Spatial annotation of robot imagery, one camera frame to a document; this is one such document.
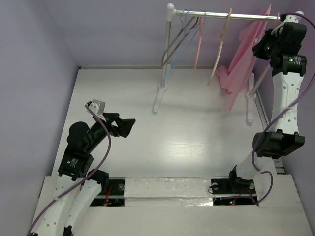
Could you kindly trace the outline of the pink t shirt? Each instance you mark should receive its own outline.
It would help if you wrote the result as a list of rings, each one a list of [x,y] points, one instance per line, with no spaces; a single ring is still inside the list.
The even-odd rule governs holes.
[[[254,21],[239,33],[240,46],[233,57],[229,67],[220,66],[215,74],[220,86],[228,94],[227,109],[232,110],[239,92],[250,78],[256,62],[252,48],[260,42],[264,36],[267,22]]]

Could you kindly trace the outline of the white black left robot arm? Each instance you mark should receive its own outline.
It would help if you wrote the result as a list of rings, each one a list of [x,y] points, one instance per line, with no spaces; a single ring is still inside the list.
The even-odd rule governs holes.
[[[69,128],[67,147],[58,168],[51,203],[34,220],[30,236],[73,236],[88,207],[98,194],[111,189],[109,174],[91,169],[92,151],[105,137],[126,138],[136,120],[121,119],[117,113],[105,113],[89,127],[76,122]]]

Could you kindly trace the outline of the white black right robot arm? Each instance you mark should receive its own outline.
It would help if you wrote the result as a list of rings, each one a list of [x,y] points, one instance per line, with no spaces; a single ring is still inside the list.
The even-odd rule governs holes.
[[[305,33],[303,24],[285,23],[276,33],[266,31],[254,46],[254,56],[270,59],[273,68],[274,107],[269,125],[252,139],[241,122],[242,112],[231,112],[237,92],[223,94],[221,83],[206,88],[205,75],[195,77],[191,71],[178,70],[180,85],[167,95],[164,108],[154,104],[153,113],[160,122],[145,118],[140,113],[143,103],[130,98],[126,106],[132,118],[104,114],[110,135],[129,138],[119,146],[120,155],[155,158],[170,171],[182,164],[188,176],[200,176],[206,168],[215,174],[222,165],[228,178],[213,181],[215,193],[252,188],[255,175],[265,173],[267,162],[290,154],[305,142],[296,120],[306,67],[306,59],[297,52]]]

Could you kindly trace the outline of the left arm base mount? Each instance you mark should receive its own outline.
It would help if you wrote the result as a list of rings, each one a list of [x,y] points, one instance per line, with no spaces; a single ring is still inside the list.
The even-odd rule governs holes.
[[[91,207],[123,207],[125,205],[125,179],[111,178],[107,190],[102,190],[90,204]]]

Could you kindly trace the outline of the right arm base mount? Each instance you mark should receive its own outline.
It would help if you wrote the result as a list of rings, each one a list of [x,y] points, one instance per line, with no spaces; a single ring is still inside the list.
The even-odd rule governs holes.
[[[258,202],[254,182],[231,183],[228,178],[212,178],[208,187],[214,206],[255,205]]]

